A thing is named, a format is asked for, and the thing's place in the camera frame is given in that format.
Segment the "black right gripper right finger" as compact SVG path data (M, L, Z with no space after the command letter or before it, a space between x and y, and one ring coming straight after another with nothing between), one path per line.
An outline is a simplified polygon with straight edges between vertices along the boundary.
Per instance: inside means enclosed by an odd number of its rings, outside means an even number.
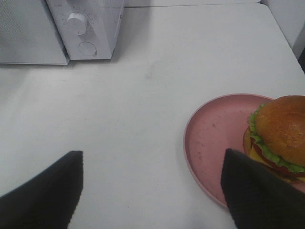
M303 229L305 195L245 154L226 149L221 188L238 229Z

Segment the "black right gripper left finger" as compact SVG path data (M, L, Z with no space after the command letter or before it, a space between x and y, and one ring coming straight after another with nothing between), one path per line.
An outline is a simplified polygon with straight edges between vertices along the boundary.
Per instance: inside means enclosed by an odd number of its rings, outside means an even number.
M83 152L70 151L0 198L2 229L66 229L83 190Z

